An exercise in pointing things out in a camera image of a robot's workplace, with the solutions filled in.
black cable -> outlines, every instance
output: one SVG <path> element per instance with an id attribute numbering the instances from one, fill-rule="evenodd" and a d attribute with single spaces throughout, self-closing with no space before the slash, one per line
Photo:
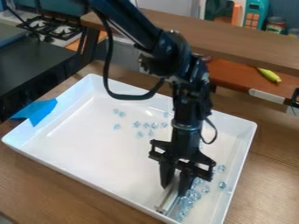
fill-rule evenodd
<path id="1" fill-rule="evenodd" d="M 159 90 L 159 88 L 164 84 L 164 79 L 160 79 L 160 81 L 147 94 L 143 94 L 143 95 L 115 94 L 112 91 L 110 91 L 108 85 L 108 74 L 109 74 L 109 68 L 110 68 L 110 63 L 111 63 L 113 48 L 114 48 L 113 35 L 110 26 L 108 24 L 108 21 L 106 20 L 106 16 L 101 14 L 96 9 L 94 9 L 94 12 L 100 18 L 108 35 L 108 53 L 103 68 L 104 87 L 108 92 L 108 94 L 117 100 L 124 100 L 124 101 L 143 101 L 153 97 L 155 93 Z"/>
<path id="2" fill-rule="evenodd" d="M 7 5 L 7 9 L 10 11 L 11 14 L 13 14 L 18 20 L 20 20 L 25 26 L 27 26 L 27 28 L 33 32 L 33 34 L 37 37 L 38 41 L 40 41 L 39 35 L 36 31 L 34 31 L 34 29 L 32 29 L 32 27 L 30 27 L 14 10 L 12 10 L 8 5 Z"/>
<path id="3" fill-rule="evenodd" d="M 297 116 L 297 113 L 295 112 L 294 108 L 293 108 L 292 106 L 290 106 L 290 107 L 291 107 L 292 110 L 293 110 L 293 114 L 294 114 L 294 116 Z"/>

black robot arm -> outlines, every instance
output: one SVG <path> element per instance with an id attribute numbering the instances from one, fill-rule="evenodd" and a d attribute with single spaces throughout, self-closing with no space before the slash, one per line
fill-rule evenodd
<path id="1" fill-rule="evenodd" d="M 181 196 L 196 177 L 211 181 L 216 163 L 199 150 L 200 139 L 210 144 L 217 137 L 217 130 L 207 119 L 212 103 L 205 63 L 192 55 L 188 43 L 177 31 L 166 32 L 155 27 L 129 0 L 89 0 L 89 3 L 108 33 L 109 48 L 103 72 L 108 93 L 120 100 L 145 100 L 152 97 L 164 81 L 168 81 L 172 88 L 175 113 L 171 142 L 150 142 L 152 149 L 149 157 L 160 164 L 162 187 L 171 182 L 176 169 L 181 171 Z M 143 52 L 139 59 L 141 66 L 160 78 L 147 94 L 123 95 L 109 90 L 108 70 L 113 53 L 110 25 L 136 43 L 135 47 Z M 201 135 L 204 121 L 216 130 L 210 143 Z M 163 153 L 156 151 L 156 148 L 163 150 Z"/>

blue paper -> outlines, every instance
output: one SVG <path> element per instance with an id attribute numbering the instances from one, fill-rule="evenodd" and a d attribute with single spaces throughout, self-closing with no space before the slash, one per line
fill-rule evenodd
<path id="1" fill-rule="evenodd" d="M 47 115 L 49 115 L 57 104 L 56 99 L 49 101 L 35 101 L 27 107 L 18 111 L 10 119 L 29 118 L 33 127 L 38 125 Z"/>

